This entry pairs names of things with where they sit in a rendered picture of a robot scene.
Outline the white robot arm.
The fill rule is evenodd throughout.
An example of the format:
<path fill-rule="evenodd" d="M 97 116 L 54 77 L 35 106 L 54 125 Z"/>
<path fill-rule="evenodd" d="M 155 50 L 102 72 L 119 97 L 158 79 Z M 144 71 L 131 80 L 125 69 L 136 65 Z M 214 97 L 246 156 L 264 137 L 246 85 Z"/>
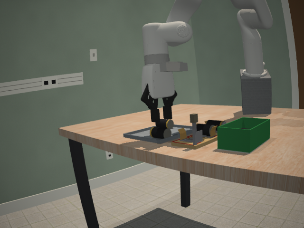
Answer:
<path fill-rule="evenodd" d="M 273 18 L 266 0 L 231 0 L 237 13 L 240 26 L 245 70 L 249 77 L 262 77 L 264 70 L 262 41 L 257 29 L 270 29 Z M 187 63 L 171 62 L 168 46 L 175 47 L 188 42 L 193 30 L 188 24 L 191 16 L 201 5 L 202 0 L 175 0 L 166 23 L 149 23 L 142 28 L 144 62 L 160 64 L 160 72 L 188 71 Z M 160 63 L 161 62 L 161 63 Z"/>

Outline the tan battery holder board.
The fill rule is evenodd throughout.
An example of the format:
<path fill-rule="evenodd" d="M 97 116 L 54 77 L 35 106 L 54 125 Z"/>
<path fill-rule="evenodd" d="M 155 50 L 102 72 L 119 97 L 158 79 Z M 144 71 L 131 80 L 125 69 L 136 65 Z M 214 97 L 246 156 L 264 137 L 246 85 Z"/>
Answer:
<path fill-rule="evenodd" d="M 206 136 L 202 135 L 202 130 L 197 131 L 197 122 L 198 114 L 190 114 L 190 123 L 192 123 L 192 135 L 186 137 L 185 129 L 178 129 L 180 133 L 180 139 L 171 142 L 171 145 L 196 150 L 218 140 L 218 132 L 215 130 L 217 126 L 212 127 L 210 130 L 210 136 Z"/>

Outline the green open-top box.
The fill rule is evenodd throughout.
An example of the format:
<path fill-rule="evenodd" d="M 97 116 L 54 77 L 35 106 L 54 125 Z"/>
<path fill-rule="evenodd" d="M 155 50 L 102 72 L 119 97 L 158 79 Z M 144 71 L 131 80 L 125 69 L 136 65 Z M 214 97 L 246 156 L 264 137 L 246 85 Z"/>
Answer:
<path fill-rule="evenodd" d="M 270 139 L 270 119 L 242 117 L 217 127 L 217 132 L 218 150 L 250 154 Z"/>

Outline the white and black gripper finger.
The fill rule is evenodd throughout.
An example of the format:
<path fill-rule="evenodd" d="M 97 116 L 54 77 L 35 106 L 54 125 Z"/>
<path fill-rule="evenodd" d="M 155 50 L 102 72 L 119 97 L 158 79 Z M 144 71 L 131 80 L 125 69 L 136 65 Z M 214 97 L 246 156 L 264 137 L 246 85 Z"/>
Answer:
<path fill-rule="evenodd" d="M 176 96 L 177 96 L 177 93 L 175 91 L 173 96 L 162 98 L 163 103 L 164 103 L 164 106 L 163 106 L 163 118 L 164 119 L 172 119 L 171 106 L 173 105 L 173 101 L 174 101 Z"/>
<path fill-rule="evenodd" d="M 149 87 L 148 84 L 144 90 L 144 93 L 141 97 L 141 101 L 143 101 L 148 108 L 151 110 L 151 121 L 155 122 L 155 123 L 159 123 L 160 122 L 160 111 L 159 109 L 157 109 L 158 107 L 158 98 L 154 99 L 150 96 L 149 94 Z M 149 99 L 148 99 L 148 95 L 149 95 Z M 154 101 L 154 103 L 153 103 Z"/>

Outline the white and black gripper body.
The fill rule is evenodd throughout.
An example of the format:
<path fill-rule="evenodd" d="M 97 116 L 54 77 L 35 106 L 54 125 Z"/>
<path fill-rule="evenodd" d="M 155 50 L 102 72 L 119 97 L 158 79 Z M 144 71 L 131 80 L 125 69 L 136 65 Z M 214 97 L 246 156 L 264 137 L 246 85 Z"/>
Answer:
<path fill-rule="evenodd" d="M 152 98 L 164 98 L 175 93 L 172 72 L 160 72 L 160 64 L 147 64 L 142 68 L 142 94 L 148 84 Z"/>

